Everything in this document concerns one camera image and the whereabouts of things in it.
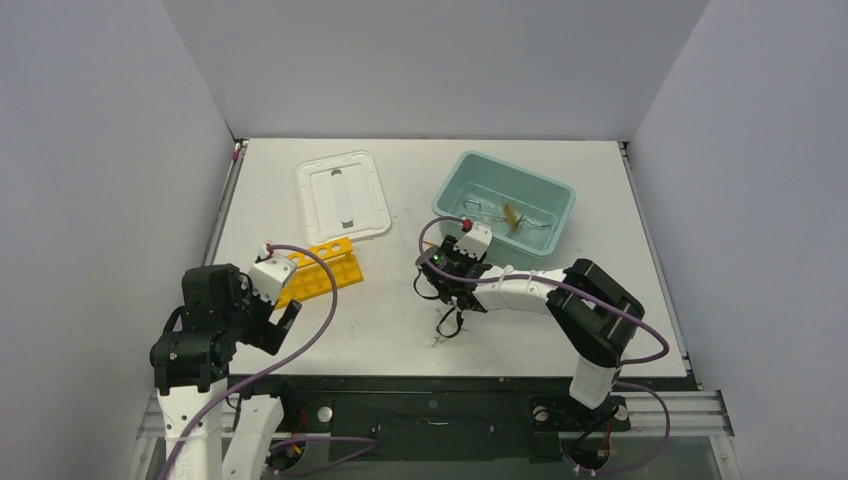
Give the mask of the brown test tube brush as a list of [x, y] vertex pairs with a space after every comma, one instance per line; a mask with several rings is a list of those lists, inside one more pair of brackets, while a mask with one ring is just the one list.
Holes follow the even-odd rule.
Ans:
[[521, 228], [521, 217], [516, 213], [514, 207], [510, 203], [505, 203], [502, 207], [503, 217], [508, 225], [508, 236], [517, 233]]

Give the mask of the teal plastic bin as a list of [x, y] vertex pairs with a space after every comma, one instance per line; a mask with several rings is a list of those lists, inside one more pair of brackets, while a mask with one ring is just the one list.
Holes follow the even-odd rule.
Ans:
[[551, 224], [549, 230], [525, 230], [506, 236], [506, 227], [491, 227], [493, 240], [488, 255], [496, 262], [539, 264], [556, 250], [562, 231], [576, 201], [574, 189], [558, 180], [478, 151], [464, 152], [431, 202], [438, 216], [469, 218], [462, 202], [475, 199], [486, 203], [510, 203], [519, 214]]

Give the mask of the white plastic bin lid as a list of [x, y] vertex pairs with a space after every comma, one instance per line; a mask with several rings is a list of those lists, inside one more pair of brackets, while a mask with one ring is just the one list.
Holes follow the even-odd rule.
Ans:
[[302, 163], [296, 186], [308, 243], [387, 233], [391, 216], [370, 152], [352, 151]]

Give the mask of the metal crucible tongs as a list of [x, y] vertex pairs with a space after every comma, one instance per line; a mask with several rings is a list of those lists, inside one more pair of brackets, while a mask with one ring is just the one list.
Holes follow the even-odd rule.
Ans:
[[464, 209], [464, 215], [466, 217], [472, 218], [474, 220], [484, 221], [489, 225], [494, 225], [496, 223], [503, 224], [506, 227], [506, 236], [508, 238], [512, 237], [513, 235], [520, 236], [521, 233], [525, 230], [549, 230], [552, 228], [551, 224], [540, 223], [535, 220], [532, 220], [525, 214], [519, 214], [514, 208], [516, 213], [521, 217], [521, 228], [517, 233], [508, 236], [508, 225], [505, 222], [502, 213], [502, 207], [504, 204], [486, 203], [480, 200], [468, 198], [462, 202], [462, 207]]

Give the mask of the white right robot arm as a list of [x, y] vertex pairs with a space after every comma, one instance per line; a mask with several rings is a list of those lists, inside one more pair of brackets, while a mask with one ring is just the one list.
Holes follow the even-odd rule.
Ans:
[[604, 412], [624, 351], [642, 320], [643, 305], [591, 260], [542, 272], [501, 268], [458, 252], [444, 238], [424, 250], [415, 265], [436, 291], [436, 299], [458, 312], [516, 311], [549, 316], [578, 353], [564, 400], [566, 418], [588, 427]]

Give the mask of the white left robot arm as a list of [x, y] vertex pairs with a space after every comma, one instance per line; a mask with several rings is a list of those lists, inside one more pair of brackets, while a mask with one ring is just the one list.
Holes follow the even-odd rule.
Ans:
[[240, 343], [278, 353], [289, 328], [271, 316], [295, 272], [295, 264], [282, 258], [258, 262], [248, 272], [217, 264], [184, 273], [183, 303], [149, 354], [165, 426], [161, 478], [222, 478], [221, 403], [230, 362]]

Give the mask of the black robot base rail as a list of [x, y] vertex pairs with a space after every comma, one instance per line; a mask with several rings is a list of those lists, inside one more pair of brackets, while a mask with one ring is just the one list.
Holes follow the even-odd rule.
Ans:
[[231, 395], [224, 410], [240, 423], [247, 403], [268, 395], [283, 417], [270, 465], [296, 473], [309, 454], [328, 461], [554, 462], [609, 457], [609, 435], [631, 422], [622, 396], [591, 410], [569, 395], [566, 377], [270, 375]]

